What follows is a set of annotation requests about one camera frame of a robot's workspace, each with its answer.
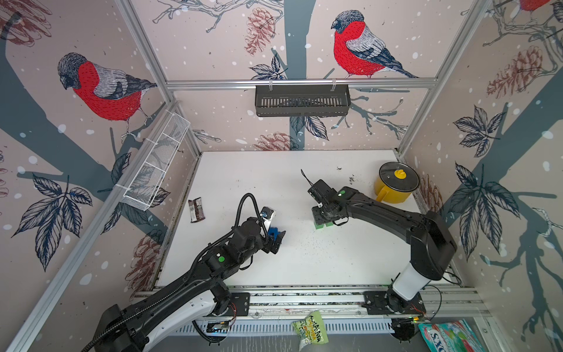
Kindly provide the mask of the green long lego brick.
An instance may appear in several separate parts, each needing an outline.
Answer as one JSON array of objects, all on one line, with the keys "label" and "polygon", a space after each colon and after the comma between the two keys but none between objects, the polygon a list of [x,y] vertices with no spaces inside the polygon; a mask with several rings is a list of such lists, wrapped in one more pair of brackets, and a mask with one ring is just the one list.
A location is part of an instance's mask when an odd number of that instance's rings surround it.
[{"label": "green long lego brick", "polygon": [[330,227],[334,227],[334,223],[332,221],[330,221],[329,223],[325,223],[325,224],[318,224],[318,223],[314,223],[315,225],[315,229],[316,230],[321,230],[323,228],[330,228]]}]

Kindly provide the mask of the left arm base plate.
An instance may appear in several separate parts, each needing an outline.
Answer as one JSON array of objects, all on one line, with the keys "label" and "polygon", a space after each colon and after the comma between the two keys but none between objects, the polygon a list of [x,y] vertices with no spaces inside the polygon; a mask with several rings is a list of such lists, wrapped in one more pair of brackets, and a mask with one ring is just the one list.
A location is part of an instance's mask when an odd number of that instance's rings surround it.
[{"label": "left arm base plate", "polygon": [[230,301],[225,310],[220,314],[221,317],[238,318],[249,315],[250,309],[250,293],[232,293]]}]

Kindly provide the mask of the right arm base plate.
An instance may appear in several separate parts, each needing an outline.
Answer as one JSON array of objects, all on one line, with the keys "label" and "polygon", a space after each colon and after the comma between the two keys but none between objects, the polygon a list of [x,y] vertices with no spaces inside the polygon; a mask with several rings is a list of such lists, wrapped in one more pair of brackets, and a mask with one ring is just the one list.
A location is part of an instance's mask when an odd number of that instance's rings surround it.
[{"label": "right arm base plate", "polygon": [[393,290],[363,292],[363,308],[369,315],[425,315],[427,313],[422,296],[417,293],[407,301]]}]

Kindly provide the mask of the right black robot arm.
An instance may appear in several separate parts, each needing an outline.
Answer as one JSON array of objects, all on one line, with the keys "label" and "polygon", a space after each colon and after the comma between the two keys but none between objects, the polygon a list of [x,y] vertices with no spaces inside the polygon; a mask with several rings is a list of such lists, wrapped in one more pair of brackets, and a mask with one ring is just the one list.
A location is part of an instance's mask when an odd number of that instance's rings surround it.
[{"label": "right black robot arm", "polygon": [[410,302],[427,284],[441,280],[457,252],[445,221],[436,212],[404,211],[347,186],[336,191],[324,180],[312,183],[308,193],[318,204],[312,208],[315,227],[342,226],[349,219],[357,219],[390,232],[410,246],[410,262],[387,292],[389,303]]}]

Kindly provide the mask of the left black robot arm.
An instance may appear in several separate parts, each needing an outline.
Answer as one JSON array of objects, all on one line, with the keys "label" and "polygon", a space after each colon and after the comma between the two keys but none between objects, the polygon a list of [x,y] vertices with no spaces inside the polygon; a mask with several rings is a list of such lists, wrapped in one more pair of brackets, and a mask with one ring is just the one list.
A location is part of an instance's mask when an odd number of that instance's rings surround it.
[{"label": "left black robot arm", "polygon": [[174,282],[124,309],[108,308],[85,351],[150,351],[178,328],[229,309],[225,280],[240,271],[255,253],[276,254],[285,233],[268,230],[251,217],[208,244],[189,270]]}]

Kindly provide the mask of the blue long lego brick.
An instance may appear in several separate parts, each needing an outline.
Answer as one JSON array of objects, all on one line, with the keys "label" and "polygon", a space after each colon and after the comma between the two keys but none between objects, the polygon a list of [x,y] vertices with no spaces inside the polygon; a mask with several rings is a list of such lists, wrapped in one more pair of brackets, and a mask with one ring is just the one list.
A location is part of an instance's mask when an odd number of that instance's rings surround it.
[{"label": "blue long lego brick", "polygon": [[270,227],[268,229],[268,236],[270,239],[272,239],[273,241],[276,241],[279,237],[280,231],[278,230],[277,227]]}]

